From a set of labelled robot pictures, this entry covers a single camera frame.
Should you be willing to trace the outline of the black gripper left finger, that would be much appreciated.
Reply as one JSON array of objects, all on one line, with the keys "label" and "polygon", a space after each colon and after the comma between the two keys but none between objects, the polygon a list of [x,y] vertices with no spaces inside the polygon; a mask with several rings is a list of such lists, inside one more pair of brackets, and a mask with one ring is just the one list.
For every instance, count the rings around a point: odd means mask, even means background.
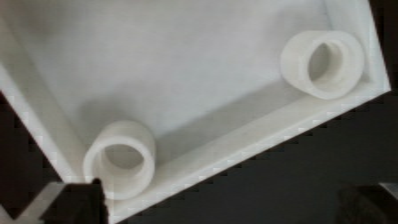
[{"label": "black gripper left finger", "polygon": [[40,190],[15,224],[109,224],[100,180],[51,182]]}]

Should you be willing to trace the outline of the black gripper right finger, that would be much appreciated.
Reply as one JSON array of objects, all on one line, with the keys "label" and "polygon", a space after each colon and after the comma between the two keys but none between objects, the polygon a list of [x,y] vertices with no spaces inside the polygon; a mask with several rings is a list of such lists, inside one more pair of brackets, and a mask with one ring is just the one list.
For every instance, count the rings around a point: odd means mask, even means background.
[{"label": "black gripper right finger", "polygon": [[333,224],[398,224],[398,199],[379,185],[339,189]]}]

